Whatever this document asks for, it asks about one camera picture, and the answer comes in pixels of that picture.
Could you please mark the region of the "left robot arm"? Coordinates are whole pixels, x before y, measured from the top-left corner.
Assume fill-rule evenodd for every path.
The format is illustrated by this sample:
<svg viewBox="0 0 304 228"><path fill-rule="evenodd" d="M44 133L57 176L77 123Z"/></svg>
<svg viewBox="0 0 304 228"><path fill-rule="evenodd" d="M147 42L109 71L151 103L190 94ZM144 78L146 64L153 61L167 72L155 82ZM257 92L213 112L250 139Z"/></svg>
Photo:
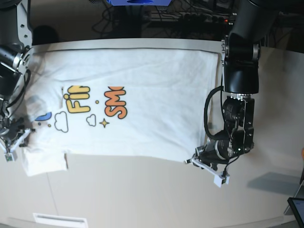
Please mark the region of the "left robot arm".
<svg viewBox="0 0 304 228"><path fill-rule="evenodd" d="M258 63L261 39L271 29L278 13L290 0L242 0L234 25L222 41L221 85L212 89L204 106L204 129L210 142L198 147L194 158L200 166L213 170L226 167L250 152L253 142L255 101L259 92ZM220 101L223 130L211 134L208 127L209 103L216 92L230 93Z"/></svg>

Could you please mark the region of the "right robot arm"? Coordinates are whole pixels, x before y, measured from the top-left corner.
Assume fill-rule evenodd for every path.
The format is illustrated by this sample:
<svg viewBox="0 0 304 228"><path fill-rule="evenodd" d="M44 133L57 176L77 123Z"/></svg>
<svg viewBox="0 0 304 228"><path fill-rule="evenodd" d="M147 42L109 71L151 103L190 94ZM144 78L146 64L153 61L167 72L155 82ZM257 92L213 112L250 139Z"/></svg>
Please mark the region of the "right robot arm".
<svg viewBox="0 0 304 228"><path fill-rule="evenodd" d="M24 141L29 129L13 120L9 109L21 103L30 79L29 61L33 35L29 23L29 0L0 2L0 144L11 152Z"/></svg>

